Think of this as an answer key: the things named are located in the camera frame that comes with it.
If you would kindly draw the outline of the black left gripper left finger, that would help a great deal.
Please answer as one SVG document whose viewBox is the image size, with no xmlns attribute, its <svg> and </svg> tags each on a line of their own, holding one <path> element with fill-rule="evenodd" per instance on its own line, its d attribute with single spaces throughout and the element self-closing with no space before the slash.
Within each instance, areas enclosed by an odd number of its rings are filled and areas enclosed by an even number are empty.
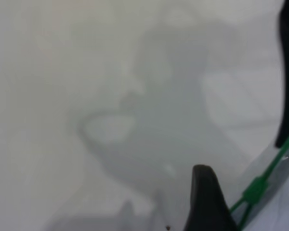
<svg viewBox="0 0 289 231">
<path fill-rule="evenodd" d="M 213 169 L 195 165 L 192 170 L 190 211 L 185 231 L 237 231 Z"/>
</svg>

